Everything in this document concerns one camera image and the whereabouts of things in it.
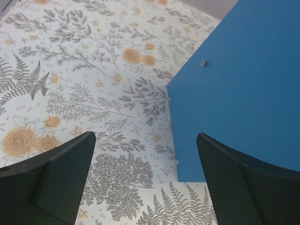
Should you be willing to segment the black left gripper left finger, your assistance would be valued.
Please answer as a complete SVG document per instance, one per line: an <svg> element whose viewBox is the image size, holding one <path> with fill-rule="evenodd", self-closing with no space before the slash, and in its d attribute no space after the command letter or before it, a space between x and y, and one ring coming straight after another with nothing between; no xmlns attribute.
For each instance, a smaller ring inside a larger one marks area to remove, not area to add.
<svg viewBox="0 0 300 225"><path fill-rule="evenodd" d="M94 132L0 170L2 225L75 224L94 154Z"/></svg>

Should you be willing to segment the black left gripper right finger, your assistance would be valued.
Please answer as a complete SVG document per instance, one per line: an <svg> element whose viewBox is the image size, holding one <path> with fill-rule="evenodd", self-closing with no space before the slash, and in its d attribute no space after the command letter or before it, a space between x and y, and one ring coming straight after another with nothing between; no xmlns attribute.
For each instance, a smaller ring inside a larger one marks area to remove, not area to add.
<svg viewBox="0 0 300 225"><path fill-rule="evenodd" d="M298 225L300 173L200 133L197 148L219 225Z"/></svg>

